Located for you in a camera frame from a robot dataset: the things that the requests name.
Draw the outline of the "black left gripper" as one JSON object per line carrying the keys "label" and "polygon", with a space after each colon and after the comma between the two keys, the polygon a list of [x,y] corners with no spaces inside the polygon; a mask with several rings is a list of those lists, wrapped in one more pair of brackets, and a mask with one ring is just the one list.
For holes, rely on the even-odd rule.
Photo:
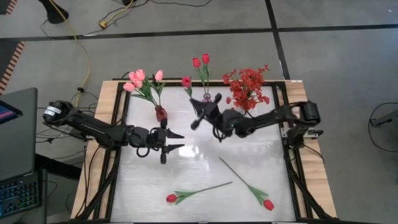
{"label": "black left gripper", "polygon": [[159,127],[148,130],[146,128],[129,125],[126,127],[127,142],[136,148],[136,155],[140,158],[147,157],[151,150],[160,151],[160,163],[166,164],[167,153],[178,149],[184,144],[170,144],[165,146],[166,138],[183,139],[184,136],[174,133],[167,127],[167,118],[160,122]]}

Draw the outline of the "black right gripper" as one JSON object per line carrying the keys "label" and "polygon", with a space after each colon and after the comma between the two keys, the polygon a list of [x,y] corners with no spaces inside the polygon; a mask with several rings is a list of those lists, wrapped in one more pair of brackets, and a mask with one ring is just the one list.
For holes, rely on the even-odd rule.
{"label": "black right gripper", "polygon": [[217,93],[213,101],[198,101],[190,98],[197,119],[190,125],[192,130],[196,130],[203,120],[206,120],[213,126],[213,135],[216,138],[230,137],[233,133],[233,127],[223,120],[223,114],[218,108],[222,95]]}

